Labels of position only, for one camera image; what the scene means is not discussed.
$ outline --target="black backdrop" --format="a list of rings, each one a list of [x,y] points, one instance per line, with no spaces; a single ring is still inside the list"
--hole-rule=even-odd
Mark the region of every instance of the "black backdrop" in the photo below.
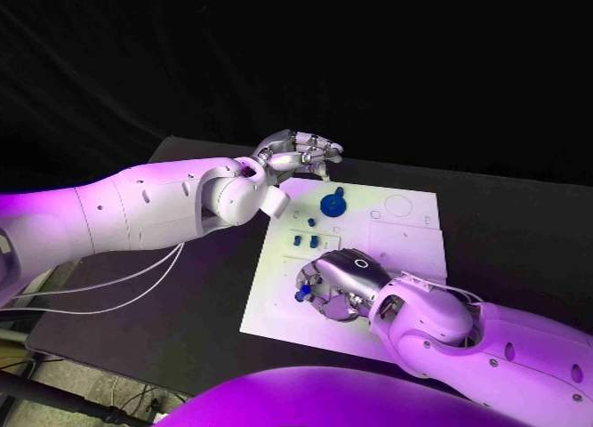
[[[94,181],[172,134],[255,146],[284,128],[593,186],[588,12],[438,7],[0,1],[0,190]]]

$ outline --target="dark table surface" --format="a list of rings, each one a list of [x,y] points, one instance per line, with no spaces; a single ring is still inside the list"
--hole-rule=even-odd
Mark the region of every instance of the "dark table surface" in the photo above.
[[[151,163],[251,152],[170,137]],[[435,192],[448,283],[593,334],[592,188],[349,158],[330,168],[334,181]],[[391,363],[239,332],[268,221],[259,212],[245,225],[189,242],[162,285],[123,309],[91,316],[46,313],[29,348],[190,395],[244,374],[306,365],[350,367],[444,388],[432,380],[414,380]],[[90,256],[66,287],[127,276],[167,252]],[[61,295],[52,307],[108,308],[144,292],[164,270]]]

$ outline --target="blue cap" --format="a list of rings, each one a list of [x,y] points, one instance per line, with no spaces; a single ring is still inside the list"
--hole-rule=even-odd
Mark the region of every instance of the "blue cap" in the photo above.
[[[343,187],[339,187],[334,194],[324,196],[320,202],[321,213],[332,218],[342,216],[347,209],[347,204],[343,198]]]

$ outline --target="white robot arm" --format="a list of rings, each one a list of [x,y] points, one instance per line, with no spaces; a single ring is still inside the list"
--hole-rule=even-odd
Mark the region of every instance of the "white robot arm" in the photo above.
[[[251,157],[131,167],[85,186],[0,194],[0,307],[56,265],[107,251],[159,249],[244,224],[290,203],[274,186],[297,172],[329,179],[339,144],[310,133],[271,135]]]
[[[392,278],[355,249],[307,264],[297,288],[297,300],[327,318],[369,318],[411,375],[529,425],[593,426],[593,336],[525,311],[461,302],[457,288],[406,272]]]

